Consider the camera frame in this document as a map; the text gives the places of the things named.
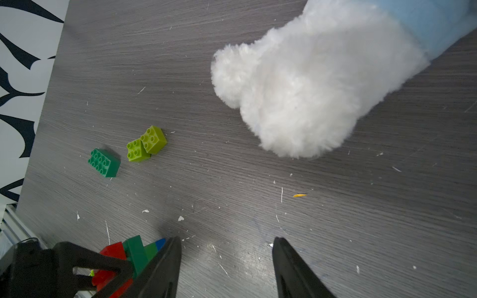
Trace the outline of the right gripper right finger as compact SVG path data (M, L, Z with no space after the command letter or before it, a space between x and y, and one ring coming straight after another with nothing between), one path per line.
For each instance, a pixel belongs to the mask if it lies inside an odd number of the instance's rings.
M279 298L335 298L285 238L272 248Z

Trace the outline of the small green lego brick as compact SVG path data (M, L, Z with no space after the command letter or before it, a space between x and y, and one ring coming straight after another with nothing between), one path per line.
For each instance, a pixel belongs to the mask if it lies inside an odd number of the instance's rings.
M156 245L155 242L153 242L149 245L146 245L144 247L144 250L145 250L145 255L146 255L148 261L151 261L158 252L157 245Z

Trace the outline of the dark green lego brick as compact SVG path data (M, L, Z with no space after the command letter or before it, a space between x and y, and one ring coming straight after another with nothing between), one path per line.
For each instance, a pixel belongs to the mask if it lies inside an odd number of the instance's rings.
M94 149L88 163L105 178L115 178L120 167L120 160L103 149Z
M148 258L140 235L128 238L122 243L128 261L133 264L133 278L137 278L148 264Z

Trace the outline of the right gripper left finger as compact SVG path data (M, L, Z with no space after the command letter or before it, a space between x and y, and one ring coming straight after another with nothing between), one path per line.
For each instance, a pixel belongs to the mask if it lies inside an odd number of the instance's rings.
M180 237L168 238L122 298L175 298L180 275Z

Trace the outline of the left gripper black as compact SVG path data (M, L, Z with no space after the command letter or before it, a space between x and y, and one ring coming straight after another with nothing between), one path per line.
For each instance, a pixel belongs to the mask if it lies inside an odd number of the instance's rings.
M78 291L86 290L91 282L89 276L73 273L73 268L79 267L115 272L115 278L94 295L108 298L133 275L131 262L107 257L74 243L57 243L53 251L41 248L37 240L11 247L1 258L1 297L72 298Z

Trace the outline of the small lime lego brick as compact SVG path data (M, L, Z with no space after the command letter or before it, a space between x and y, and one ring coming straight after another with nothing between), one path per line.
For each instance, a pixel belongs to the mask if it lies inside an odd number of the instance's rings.
M152 155L157 154L168 143L161 128L154 125L149 127L145 133L141 135L140 140L145 151Z
M142 141L140 139L129 142L126 146L127 158L130 162L141 162L151 157L151 154L147 153Z

